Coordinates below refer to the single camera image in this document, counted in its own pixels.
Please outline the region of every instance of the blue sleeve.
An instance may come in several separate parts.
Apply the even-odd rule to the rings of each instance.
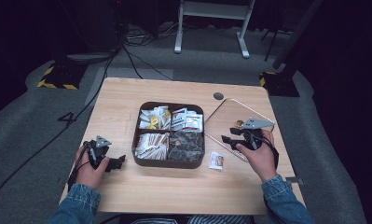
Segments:
[[[280,175],[262,184],[268,207],[284,223],[315,223],[307,208],[296,199],[291,184],[284,182]]]
[[[101,195],[95,189],[74,184],[58,210],[48,219],[51,223],[93,223]]]

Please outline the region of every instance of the black chair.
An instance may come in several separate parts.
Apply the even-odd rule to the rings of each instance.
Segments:
[[[296,29],[306,10],[308,9],[305,1],[300,0],[272,0],[267,8],[265,28],[268,29],[261,41],[265,39],[268,33],[274,33],[268,48],[265,62],[268,59],[276,35],[290,35]]]

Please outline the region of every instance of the table top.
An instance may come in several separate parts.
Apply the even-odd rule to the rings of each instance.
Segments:
[[[145,102],[198,105],[207,119],[222,101],[214,94],[233,98],[276,121],[268,94],[256,86],[197,82],[107,78],[80,145],[100,135],[112,142],[107,156],[127,158],[120,170],[104,174],[99,211],[161,214],[263,215],[261,180],[248,162],[242,161],[213,140],[205,138],[205,157],[196,169],[144,167],[135,163],[132,140],[140,106]],[[273,130],[280,153],[278,173],[295,176],[282,140],[279,124]],[[223,155],[224,168],[209,168],[212,151]],[[303,202],[298,184],[296,197]],[[67,186],[62,194],[66,196]]]

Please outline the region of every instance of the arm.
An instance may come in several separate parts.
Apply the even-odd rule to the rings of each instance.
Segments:
[[[271,132],[263,130],[263,137],[273,145]],[[296,199],[291,185],[276,173],[273,153],[267,144],[263,143],[258,150],[250,150],[237,144],[237,149],[260,177],[269,217],[274,223],[275,217],[284,223],[314,223],[306,207]]]
[[[76,153],[79,158],[83,147]],[[93,223],[101,195],[95,189],[101,183],[109,158],[104,158],[95,170],[90,165],[88,153],[82,155],[77,167],[76,183],[72,186],[58,210],[49,218],[48,223]]]

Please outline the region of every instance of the person's left hand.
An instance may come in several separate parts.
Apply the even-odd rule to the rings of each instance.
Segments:
[[[76,160],[78,159],[79,155],[81,154],[81,151],[84,147],[81,147],[78,149],[76,153]],[[95,170],[90,165],[90,159],[88,156],[88,150],[86,150],[83,154],[83,157],[78,164],[78,174],[76,178],[76,183],[83,184],[89,187],[92,187],[93,189],[98,188],[98,186],[101,184],[102,176],[104,173],[104,170],[106,169],[107,165],[109,164],[110,158],[104,157],[104,159],[101,161],[101,164],[99,164],[99,167]]]

